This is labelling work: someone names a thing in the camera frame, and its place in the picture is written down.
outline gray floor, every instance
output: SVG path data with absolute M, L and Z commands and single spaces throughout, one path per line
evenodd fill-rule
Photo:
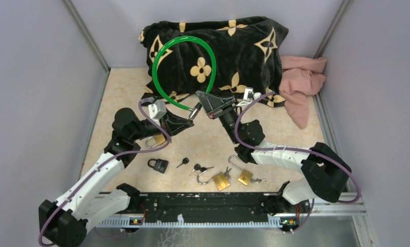
M 104 235 L 118 230 L 104 229 Z M 130 246 L 360 246 L 351 217 L 311 217 L 295 235 L 282 235 L 271 229 L 222 228 L 162 228 L 141 229 L 118 239 L 103 239 L 90 232 L 82 247 Z

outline cable connector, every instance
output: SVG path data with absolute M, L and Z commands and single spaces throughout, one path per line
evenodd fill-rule
M 196 118 L 196 115 L 199 113 L 200 109 L 202 109 L 202 104 L 197 103 L 194 108 L 190 109 L 189 120 L 193 120 Z

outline metal frame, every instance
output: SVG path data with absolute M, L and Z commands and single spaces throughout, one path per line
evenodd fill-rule
M 104 89 L 101 91 L 101 94 L 99 95 L 100 99 L 102 99 L 102 96 L 104 94 L 105 88 L 106 88 L 106 83 L 108 81 L 109 73 L 111 68 L 107 64 L 103 54 L 101 53 L 100 49 L 98 48 L 96 42 L 92 38 L 90 32 L 88 31 L 85 23 L 83 22 L 82 18 L 80 17 L 78 11 L 76 10 L 75 6 L 73 5 L 71 0 L 61 0 L 69 12 L 70 16 L 72 17 L 73 21 L 75 22 L 77 28 L 81 32 L 82 36 L 88 43 L 89 48 L 93 52 L 95 58 L 97 61 L 101 64 L 101 66 L 104 68 L 106 71 L 106 76 L 104 80 Z M 353 0 L 344 0 L 335 15 L 325 37 L 323 38 L 317 52 L 314 58 L 319 58 L 322 56 L 326 46 L 328 45 L 332 35 L 334 34 L 334 31 L 336 30 L 338 24 L 340 23 L 344 13 L 348 9 L 348 7 L 353 3 Z M 322 98 L 322 93 L 320 92 L 319 94 L 314 96 L 314 104 L 316 107 L 317 115 L 319 118 L 320 126 L 322 129 L 323 136 L 325 138 L 325 143 L 328 144 L 337 154 L 340 155 L 340 149 L 337 144 L 337 140 L 334 134 L 334 129 L 333 126 L 331 125 L 331 121 L 329 119 L 328 115 L 328 110 L 326 107 L 326 104 L 324 102 L 324 99 Z M 99 111 L 100 104 L 96 109 L 95 112 L 95 117 L 94 117 L 94 123 L 92 130 L 90 131 L 90 135 L 88 137 L 88 141 L 90 142 L 90 138 L 92 136 L 93 130 L 94 130 L 94 125 L 96 122 L 96 117 L 97 113 Z M 85 156 L 88 151 L 88 147 L 86 148 L 85 153 L 83 154 L 82 158 L 82 165 L 83 161 L 85 159 Z M 348 189 L 350 191 L 354 190 L 354 187 L 350 182 L 348 183 Z M 342 193 L 342 196 L 340 199 L 342 200 L 349 200 L 351 198 L 355 197 L 355 193 L 353 192 L 347 192 L 347 193 Z M 275 217 L 286 217 L 286 214 L 279 214 L 275 215 Z M 360 242 L 360 246 L 362 247 L 369 247 L 369 246 L 378 246 L 376 237 L 373 233 L 370 221 L 367 217 L 367 212 L 364 206 L 364 202 L 362 199 L 358 200 L 356 203 L 353 204 L 330 204 L 328 202 L 322 201 L 318 199 L 315 202 L 315 206 L 313 208 L 313 214 L 312 216 L 325 216 L 325 217 L 340 217 L 340 216 L 352 216 L 354 226 L 355 226 L 355 232 L 358 237 L 358 240 Z M 112 225 L 113 221 L 110 220 L 117 220 L 116 222 L 120 222 L 120 219 L 126 220 L 127 218 L 133 217 L 131 216 L 124 216 L 124 215 L 117 215 L 110 217 L 106 221 L 102 222 L 99 227 L 110 227 L 109 225 Z

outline black blanket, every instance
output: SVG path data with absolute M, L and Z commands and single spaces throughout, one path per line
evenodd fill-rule
M 266 17 L 248 17 L 223 22 L 173 23 L 159 22 L 143 28 L 139 40 L 147 48 L 147 65 L 152 75 L 156 53 L 163 44 L 179 36 L 203 39 L 213 49 L 217 74 L 212 94 L 242 98 L 246 87 L 254 92 L 275 91 L 281 83 L 282 66 L 279 46 L 288 29 Z M 207 51 L 192 42 L 169 48 L 158 65 L 158 79 L 164 91 L 177 102 L 197 90 L 205 90 L 211 75 L 211 60 Z M 142 98 L 161 98 L 153 81 L 146 85 Z M 284 98 L 269 96 L 262 103 L 281 107 Z

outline gray wall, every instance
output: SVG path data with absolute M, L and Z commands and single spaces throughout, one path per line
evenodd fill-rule
M 105 72 L 60 1 L 0 1 L 0 246 L 77 179 Z
M 111 67 L 146 66 L 138 42 L 143 27 L 159 21 L 225 21 L 264 15 L 290 29 L 282 55 L 313 57 L 343 0 L 73 0 Z
M 381 246 L 410 246 L 410 1 L 355 1 L 322 90 Z

